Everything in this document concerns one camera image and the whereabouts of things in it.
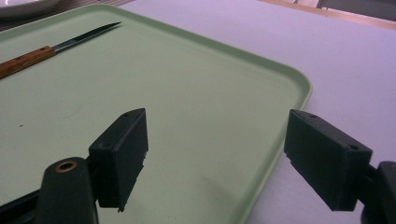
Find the wooden surface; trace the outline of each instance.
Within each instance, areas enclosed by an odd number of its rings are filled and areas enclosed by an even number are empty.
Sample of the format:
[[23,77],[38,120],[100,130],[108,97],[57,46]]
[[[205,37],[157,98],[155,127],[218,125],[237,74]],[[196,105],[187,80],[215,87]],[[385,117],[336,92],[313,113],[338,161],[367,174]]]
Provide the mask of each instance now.
[[55,54],[56,52],[53,48],[46,46],[44,48],[36,49],[32,52],[24,54],[15,59],[11,59],[7,62],[0,63],[0,79],[3,77],[8,77],[36,63],[40,63],[54,56]]
[[358,22],[358,23],[362,23],[362,24],[373,25],[373,26],[378,26],[378,27],[387,28],[387,29],[391,29],[391,30],[396,30],[396,22],[393,22],[393,21],[383,21],[383,20],[380,20],[377,18],[363,17],[360,15],[344,13],[341,11],[333,11],[333,10],[328,11],[328,10],[319,9],[319,8],[315,8],[315,7],[306,7],[306,6],[302,6],[302,5],[298,5],[298,4],[284,2],[282,0],[259,0],[259,1],[279,5],[282,7],[290,7],[290,8],[294,8],[294,9],[309,12],[309,13],[319,14],[319,15],[322,15],[325,17],[333,17],[333,18],[337,18],[337,19],[341,19],[341,20],[345,20],[345,21],[354,21],[354,22]]

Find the metal blade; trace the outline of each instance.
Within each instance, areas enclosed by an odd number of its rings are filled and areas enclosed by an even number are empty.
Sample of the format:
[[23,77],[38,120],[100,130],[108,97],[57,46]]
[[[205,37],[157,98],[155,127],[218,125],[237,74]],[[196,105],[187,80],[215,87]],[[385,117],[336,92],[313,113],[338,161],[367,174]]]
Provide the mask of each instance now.
[[66,40],[63,43],[61,43],[59,45],[56,45],[56,46],[54,46],[52,48],[55,49],[55,51],[58,53],[60,51],[68,49],[68,48],[70,48],[70,47],[72,47],[72,46],[74,46],[76,44],[79,44],[82,41],[85,41],[85,40],[87,40],[87,39],[89,39],[91,37],[99,35],[102,32],[104,32],[104,31],[106,31],[106,30],[108,30],[108,29],[110,29],[110,28],[112,28],[112,27],[114,27],[114,26],[116,26],[116,25],[118,25],[120,23],[121,22],[114,22],[114,23],[111,23],[111,24],[108,24],[108,25],[104,25],[104,26],[98,27],[98,28],[96,28],[94,30],[91,30],[91,31],[89,31],[89,32],[87,32],[87,33],[85,33],[83,35],[79,35],[79,36],[74,37],[73,39]]

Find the knife handle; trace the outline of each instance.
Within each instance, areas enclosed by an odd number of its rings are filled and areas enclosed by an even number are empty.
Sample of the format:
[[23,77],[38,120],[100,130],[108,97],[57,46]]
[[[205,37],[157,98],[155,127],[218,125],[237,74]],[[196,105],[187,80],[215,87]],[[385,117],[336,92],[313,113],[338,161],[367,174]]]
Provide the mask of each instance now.
[[0,79],[8,77],[16,72],[21,71],[33,64],[40,63],[56,54],[55,49],[46,46],[41,49],[34,50],[22,56],[11,59],[5,63],[0,63]]

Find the tray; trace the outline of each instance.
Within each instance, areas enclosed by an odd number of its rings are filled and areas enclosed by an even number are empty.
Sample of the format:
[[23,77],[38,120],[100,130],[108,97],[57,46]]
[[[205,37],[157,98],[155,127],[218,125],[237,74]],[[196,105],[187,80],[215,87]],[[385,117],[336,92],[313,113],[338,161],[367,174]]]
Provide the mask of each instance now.
[[125,212],[101,223],[243,223],[282,153],[308,79],[281,63],[105,5],[0,33],[0,61],[122,26],[0,80],[0,204],[40,187],[123,112],[145,107],[149,152]]

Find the table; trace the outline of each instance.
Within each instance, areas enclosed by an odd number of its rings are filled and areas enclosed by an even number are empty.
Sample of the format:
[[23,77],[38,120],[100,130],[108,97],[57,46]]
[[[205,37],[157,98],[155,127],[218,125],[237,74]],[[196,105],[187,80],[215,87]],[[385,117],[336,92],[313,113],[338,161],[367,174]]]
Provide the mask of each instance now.
[[[396,32],[256,0],[136,0],[121,6],[246,49],[306,74],[317,114],[374,151],[371,164],[396,161]],[[247,223],[358,224],[333,213],[282,156]]]

